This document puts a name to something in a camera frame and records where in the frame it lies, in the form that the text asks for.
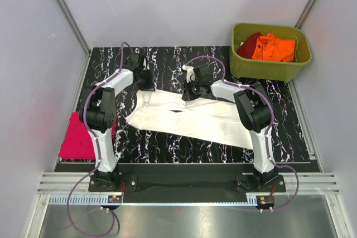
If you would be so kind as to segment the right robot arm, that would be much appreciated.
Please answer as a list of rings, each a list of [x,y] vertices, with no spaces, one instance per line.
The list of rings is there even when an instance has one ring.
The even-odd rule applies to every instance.
[[[231,101],[237,107],[240,122],[249,131],[254,152],[254,170],[252,175],[235,179],[238,189],[243,192],[270,191],[278,176],[271,138],[274,115],[261,84],[239,85],[226,80],[214,81],[213,75],[203,65],[184,65],[182,69],[186,74],[182,97],[185,101],[193,101],[208,94]]]

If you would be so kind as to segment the white printed t-shirt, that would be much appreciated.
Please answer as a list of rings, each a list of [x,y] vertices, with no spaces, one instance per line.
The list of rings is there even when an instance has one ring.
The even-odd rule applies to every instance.
[[[253,148],[235,104],[225,101],[204,98],[184,101],[180,94],[168,91],[138,91],[136,107],[126,122],[139,130]]]

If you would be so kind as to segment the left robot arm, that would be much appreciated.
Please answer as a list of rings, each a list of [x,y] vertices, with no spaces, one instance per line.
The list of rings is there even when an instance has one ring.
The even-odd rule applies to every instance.
[[[89,173],[93,191],[115,191],[123,185],[114,156],[112,128],[117,119],[116,97],[133,84],[140,90],[154,91],[148,60],[136,52],[108,78],[85,86],[81,93],[79,119],[91,138],[95,155],[95,168]]]

